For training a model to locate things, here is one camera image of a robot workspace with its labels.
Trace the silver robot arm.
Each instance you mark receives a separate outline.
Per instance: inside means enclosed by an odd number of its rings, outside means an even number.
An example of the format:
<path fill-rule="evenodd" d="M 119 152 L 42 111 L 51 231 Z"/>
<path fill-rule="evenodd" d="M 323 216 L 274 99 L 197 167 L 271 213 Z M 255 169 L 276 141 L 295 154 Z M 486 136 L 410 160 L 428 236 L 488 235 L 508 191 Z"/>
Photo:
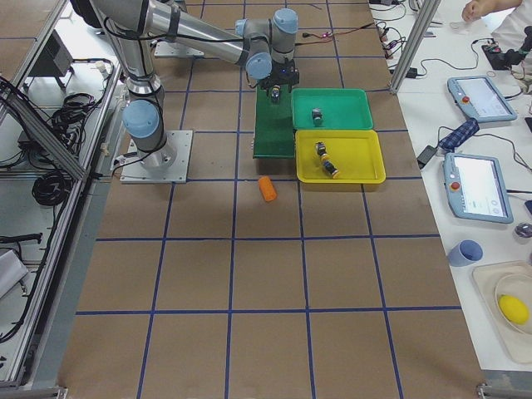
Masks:
<path fill-rule="evenodd" d="M 227 32 L 189 14 L 182 1 L 74 1 L 71 5 L 86 23 L 110 36 L 133 97 L 161 99 L 170 69 L 178 64 L 171 58 L 152 60 L 151 48 L 162 42 L 207 55 L 190 68 L 196 86 L 224 83 L 224 62 L 240 67 L 254 80 L 258 96 L 270 103 L 260 106 L 256 115 L 256 157 L 294 156 L 293 129 L 288 125 L 292 115 L 288 94 L 299 83 L 293 59 L 298 32 L 294 10 L 281 8 L 266 19 L 241 19 L 233 32 Z"/>

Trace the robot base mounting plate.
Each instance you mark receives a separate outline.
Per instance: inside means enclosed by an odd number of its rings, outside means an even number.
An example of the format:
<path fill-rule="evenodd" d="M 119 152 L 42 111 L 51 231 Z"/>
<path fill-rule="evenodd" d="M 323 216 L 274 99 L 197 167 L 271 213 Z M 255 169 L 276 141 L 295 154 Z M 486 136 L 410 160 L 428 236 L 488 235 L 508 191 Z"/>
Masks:
<path fill-rule="evenodd" d="M 161 150 L 140 160 L 145 153 L 130 140 L 128 151 L 135 152 L 123 162 L 120 181 L 123 184 L 184 184 L 187 181 L 193 131 L 166 131 Z"/>

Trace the person's bare hand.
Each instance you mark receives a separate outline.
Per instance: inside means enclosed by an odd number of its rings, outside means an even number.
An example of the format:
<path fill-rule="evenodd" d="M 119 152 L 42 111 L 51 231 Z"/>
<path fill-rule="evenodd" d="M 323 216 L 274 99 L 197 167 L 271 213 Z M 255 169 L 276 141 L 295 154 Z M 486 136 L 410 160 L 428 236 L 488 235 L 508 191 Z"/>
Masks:
<path fill-rule="evenodd" d="M 461 17 L 464 22 L 474 22 L 490 13 L 490 4 L 487 1 L 472 0 L 462 9 Z"/>

